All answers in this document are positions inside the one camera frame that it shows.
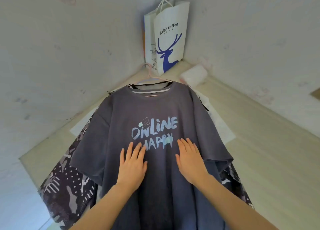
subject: t-shirt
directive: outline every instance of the t-shirt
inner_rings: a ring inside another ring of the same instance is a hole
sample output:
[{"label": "t-shirt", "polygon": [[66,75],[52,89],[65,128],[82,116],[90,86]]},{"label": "t-shirt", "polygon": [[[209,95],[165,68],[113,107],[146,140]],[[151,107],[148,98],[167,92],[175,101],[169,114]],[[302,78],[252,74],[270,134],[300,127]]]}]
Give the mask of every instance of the t-shirt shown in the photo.
[{"label": "t-shirt", "polygon": [[194,91],[177,82],[166,90],[145,97],[125,86],[107,97],[93,116],[71,165],[101,185],[105,195],[117,182],[121,149],[126,150],[131,141],[134,147],[141,142],[147,146],[144,160],[148,169],[112,229],[224,229],[215,208],[179,172],[177,139],[190,138],[208,172],[220,182],[219,172],[232,157]]}]

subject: wall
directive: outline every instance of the wall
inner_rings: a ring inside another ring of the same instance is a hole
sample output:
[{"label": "wall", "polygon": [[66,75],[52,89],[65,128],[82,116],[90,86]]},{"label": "wall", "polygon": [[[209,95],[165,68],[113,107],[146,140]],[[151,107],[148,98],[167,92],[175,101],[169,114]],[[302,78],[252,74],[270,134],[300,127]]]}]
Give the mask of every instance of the wall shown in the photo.
[{"label": "wall", "polygon": [[141,16],[154,4],[0,0],[0,229],[48,220],[18,158],[138,71]]},{"label": "wall", "polygon": [[320,137],[320,0],[190,0],[184,60]]}]

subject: blue deer logo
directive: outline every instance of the blue deer logo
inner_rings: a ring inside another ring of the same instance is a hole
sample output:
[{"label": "blue deer logo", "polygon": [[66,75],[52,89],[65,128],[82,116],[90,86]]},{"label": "blue deer logo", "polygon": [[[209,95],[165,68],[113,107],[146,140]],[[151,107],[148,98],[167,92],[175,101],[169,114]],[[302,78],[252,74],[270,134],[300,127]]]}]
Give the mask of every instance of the blue deer logo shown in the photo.
[{"label": "blue deer logo", "polygon": [[178,41],[179,39],[181,38],[182,34],[180,34],[179,38],[177,39],[178,37],[178,34],[176,35],[176,39],[174,40],[173,44],[166,50],[161,50],[160,49],[160,45],[159,45],[159,38],[158,38],[158,48],[159,48],[159,51],[156,49],[156,52],[157,54],[162,54],[162,56],[160,56],[160,58],[163,58],[163,72],[166,72],[167,70],[169,70],[171,67],[173,67],[176,63],[178,63],[179,61],[175,61],[175,62],[172,62],[170,63],[169,62],[169,56],[172,54],[172,51],[173,49],[171,49]]}]

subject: hand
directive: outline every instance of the hand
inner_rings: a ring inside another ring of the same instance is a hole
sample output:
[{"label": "hand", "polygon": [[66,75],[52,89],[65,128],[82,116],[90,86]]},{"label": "hand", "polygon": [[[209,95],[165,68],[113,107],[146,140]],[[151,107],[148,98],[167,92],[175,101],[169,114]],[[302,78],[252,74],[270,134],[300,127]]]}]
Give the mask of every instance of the hand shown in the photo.
[{"label": "hand", "polygon": [[197,146],[187,138],[178,140],[180,156],[176,154],[179,171],[186,180],[199,188],[209,175]]},{"label": "hand", "polygon": [[139,143],[132,152],[133,142],[130,142],[126,160],[124,160],[124,148],[120,153],[120,167],[118,174],[118,185],[124,185],[131,193],[136,191],[142,183],[144,175],[146,174],[147,161],[143,162],[146,147],[141,147]]}]

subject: finger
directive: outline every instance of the finger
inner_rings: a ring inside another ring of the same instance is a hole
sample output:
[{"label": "finger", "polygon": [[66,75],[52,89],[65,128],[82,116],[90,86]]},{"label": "finger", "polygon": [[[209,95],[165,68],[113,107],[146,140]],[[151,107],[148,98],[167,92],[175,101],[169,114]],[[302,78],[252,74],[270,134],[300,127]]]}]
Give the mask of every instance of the finger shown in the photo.
[{"label": "finger", "polygon": [[180,162],[180,156],[178,154],[176,154],[176,160],[177,160],[179,171],[181,172],[181,162]]},{"label": "finger", "polygon": [[199,152],[199,149],[197,148],[195,143],[193,144],[193,146],[195,147],[196,152]]},{"label": "finger", "polygon": [[178,146],[179,146],[180,154],[186,152],[185,146],[183,145],[182,141],[179,139],[178,139]]},{"label": "finger", "polygon": [[139,152],[138,160],[143,162],[144,154],[146,153],[146,146],[143,146],[142,149]]},{"label": "finger", "polygon": [[122,148],[120,153],[120,165],[124,164],[124,148]]},{"label": "finger", "polygon": [[145,161],[145,162],[143,163],[143,166],[142,166],[142,172],[143,172],[143,174],[146,173],[147,166],[148,166],[148,161]]},{"label": "finger", "polygon": [[187,143],[189,144],[189,147],[190,147],[191,151],[195,152],[194,145],[192,144],[192,142],[191,142],[191,140],[189,138],[187,138]]},{"label": "finger", "polygon": [[133,146],[133,142],[130,142],[127,150],[126,161],[129,161],[131,158],[132,146]]},{"label": "finger", "polygon": [[142,143],[139,142],[138,145],[136,146],[136,148],[134,149],[134,152],[132,153],[132,156],[131,156],[132,159],[134,159],[134,160],[137,159],[141,145],[142,145]]},{"label": "finger", "polygon": [[181,141],[184,145],[184,147],[186,148],[186,152],[191,151],[189,144],[186,142],[185,139],[181,138]]}]

